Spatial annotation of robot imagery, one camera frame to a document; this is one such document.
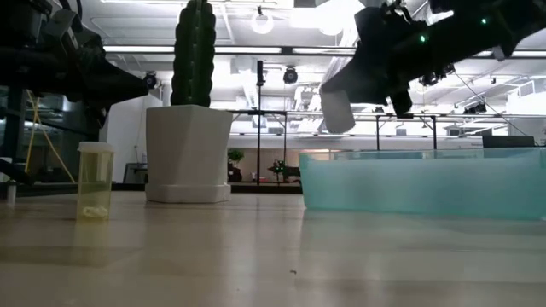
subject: white wall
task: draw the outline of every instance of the white wall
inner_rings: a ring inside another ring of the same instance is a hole
[[[546,92],[531,94],[523,97],[517,95],[508,96],[508,113],[520,115],[545,115]],[[508,127],[511,136],[534,136],[535,142],[546,144],[546,120],[545,119],[514,119]]]
[[[112,106],[100,138],[116,149],[113,158],[115,182],[123,182],[126,164],[140,162],[142,153],[146,152],[146,109],[161,106],[163,102],[151,95]]]

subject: translucent plastic container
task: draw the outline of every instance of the translucent plastic container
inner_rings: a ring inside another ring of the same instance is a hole
[[[112,194],[113,146],[81,142],[78,151],[78,220],[108,220]]]
[[[544,219],[546,149],[303,153],[309,209]]]

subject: black cable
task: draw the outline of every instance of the black cable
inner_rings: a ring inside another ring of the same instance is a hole
[[[501,119],[503,119],[508,125],[512,126],[514,129],[516,129],[517,131],[519,131],[523,136],[528,136],[528,135],[527,135],[525,132],[523,132],[520,128],[518,128],[516,125],[514,125],[513,123],[511,123],[509,120],[505,119],[505,118],[503,117],[502,114],[500,114],[499,112],[497,112],[497,110],[495,110],[493,107],[491,107],[491,105],[490,105],[489,103],[487,103],[487,102],[485,101],[485,99],[482,99],[482,98],[478,95],[478,93],[476,93],[476,91],[473,90],[473,89],[470,87],[470,85],[468,85],[468,83],[467,83],[465,80],[463,80],[463,79],[461,78],[461,76],[459,76],[458,73],[455,72],[455,75],[461,80],[461,82],[462,82],[462,83],[463,83],[471,92],[473,92],[473,93],[476,95],[476,97],[478,97],[478,99],[479,99],[483,104],[485,104],[489,109],[493,110],[493,112],[495,112],[495,113],[497,114],[498,117],[500,117]],[[541,146],[538,144],[537,141],[535,141],[535,145],[536,145],[537,147],[541,147]]]
[[[76,5],[78,5],[79,19],[82,20],[84,18],[84,7],[82,6],[82,0],[76,0]]]

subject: teal plastic bin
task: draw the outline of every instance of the teal plastic bin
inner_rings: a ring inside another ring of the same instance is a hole
[[[543,219],[542,148],[303,153],[309,209]]]

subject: cactus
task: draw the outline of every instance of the cactus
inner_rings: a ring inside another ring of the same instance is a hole
[[[210,107],[216,16],[206,0],[190,0],[176,30],[171,104]]]

